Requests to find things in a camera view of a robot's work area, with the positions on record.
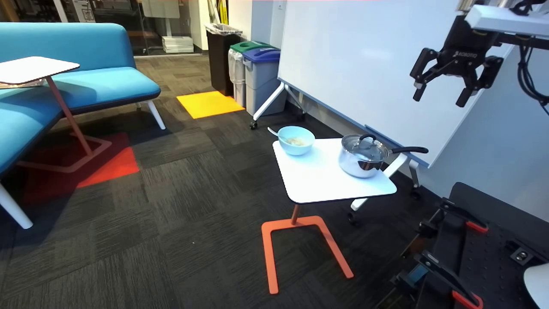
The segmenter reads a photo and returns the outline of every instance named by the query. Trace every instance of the wire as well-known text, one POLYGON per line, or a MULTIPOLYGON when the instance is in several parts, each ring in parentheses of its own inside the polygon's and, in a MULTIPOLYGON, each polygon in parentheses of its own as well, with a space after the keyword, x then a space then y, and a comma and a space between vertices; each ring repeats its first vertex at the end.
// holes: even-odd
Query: wire
POLYGON ((549 112, 546 111, 546 105, 549 104, 549 97, 536 90, 536 83, 534 83, 534 78, 529 69, 534 49, 525 47, 525 45, 519 45, 519 50, 520 50, 520 62, 517 68, 519 85, 531 99, 539 102, 541 109, 549 117, 549 112))

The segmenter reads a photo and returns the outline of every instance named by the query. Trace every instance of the orange rug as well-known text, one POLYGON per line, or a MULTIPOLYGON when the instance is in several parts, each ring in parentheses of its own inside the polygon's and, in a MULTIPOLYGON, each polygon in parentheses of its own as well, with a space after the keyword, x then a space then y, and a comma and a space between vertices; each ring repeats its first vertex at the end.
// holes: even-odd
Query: orange rug
MULTIPOLYGON (((74 174, 25 169, 28 178, 23 203, 26 207, 38 207, 50 200, 64 198, 76 190, 138 174, 139 165, 127 136, 117 135, 107 140, 112 141, 112 147, 74 174)), ((30 162, 71 165, 83 155, 81 145, 78 140, 73 140, 66 145, 37 150, 30 162)))

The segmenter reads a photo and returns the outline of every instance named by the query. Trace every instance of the teal couch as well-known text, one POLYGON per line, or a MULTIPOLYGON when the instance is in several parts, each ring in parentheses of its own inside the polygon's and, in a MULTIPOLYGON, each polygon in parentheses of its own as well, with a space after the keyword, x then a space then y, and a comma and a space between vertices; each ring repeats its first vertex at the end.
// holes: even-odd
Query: teal couch
MULTIPOLYGON (((160 129, 165 129, 153 104, 160 87, 136 69, 122 26, 0 23, 0 47, 0 62, 23 57, 78 62, 79 69, 54 76, 74 116, 146 102, 160 129)), ((2 186, 2 176, 62 117, 47 87, 0 90, 0 207, 23 229, 31 229, 33 222, 2 186)))

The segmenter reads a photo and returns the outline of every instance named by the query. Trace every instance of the small side table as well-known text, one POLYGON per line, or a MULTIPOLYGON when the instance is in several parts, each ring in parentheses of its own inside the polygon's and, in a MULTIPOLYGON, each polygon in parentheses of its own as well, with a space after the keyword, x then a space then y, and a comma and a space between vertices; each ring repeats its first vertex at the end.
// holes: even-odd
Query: small side table
POLYGON ((318 140, 311 153, 304 157, 287 155, 278 141, 273 145, 273 150, 287 188, 287 195, 296 207, 292 219, 265 222, 261 226, 270 294, 278 294, 277 263, 272 238, 272 234, 277 231, 318 227, 335 260, 338 262, 345 279, 354 279, 354 272, 350 270, 325 220, 321 217, 299 217, 299 207, 321 202, 387 196, 397 193, 395 184, 385 174, 378 174, 373 179, 356 179, 347 176, 338 164, 342 140, 318 140))
POLYGON ((64 62, 57 59, 47 59, 47 57, 26 57, 26 59, 18 59, 11 62, 2 62, 0 64, 0 83, 9 85, 9 87, 25 87, 33 81, 45 80, 52 95, 55 97, 55 102, 62 109, 74 136, 79 140, 83 150, 86 152, 86 157, 78 160, 76 164, 69 167, 57 167, 57 165, 45 165, 45 164, 33 164, 33 162, 21 162, 21 167, 30 167, 30 169, 40 169, 40 171, 50 171, 50 172, 61 172, 61 174, 73 174, 90 164, 93 159, 97 159, 100 153, 103 153, 107 148, 110 148, 110 141, 105 140, 97 140, 97 138, 88 138, 83 135, 81 128, 76 124, 73 112, 69 111, 62 93, 55 87, 52 76, 74 71, 78 69, 79 64, 76 62, 64 62), (98 143, 100 147, 97 150, 91 150, 90 143, 98 143))

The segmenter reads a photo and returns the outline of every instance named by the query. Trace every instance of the dark carpet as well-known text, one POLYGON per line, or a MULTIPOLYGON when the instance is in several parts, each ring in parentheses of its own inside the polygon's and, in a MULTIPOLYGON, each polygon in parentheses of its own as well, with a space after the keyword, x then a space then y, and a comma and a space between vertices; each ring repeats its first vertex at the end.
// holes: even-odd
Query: dark carpet
MULTIPOLYGON (((127 105, 81 116, 90 136, 126 133, 141 172, 76 190, 61 200, 26 208, 35 229, 21 231, 0 217, 0 308, 376 308, 402 272, 402 250, 433 198, 412 196, 395 176, 399 195, 375 198, 356 214, 350 202, 304 207, 321 215, 347 256, 356 279, 345 281, 316 231, 275 234, 280 296, 268 294, 261 224, 289 219, 266 126, 301 124, 318 138, 333 131, 296 111, 260 121, 246 112, 193 121, 175 97, 212 92, 206 56, 143 59, 143 73, 162 85, 157 100, 169 131, 150 112, 127 105)), ((61 123, 37 147, 64 143, 61 123)), ((26 171, 4 179, 18 202, 26 171)))

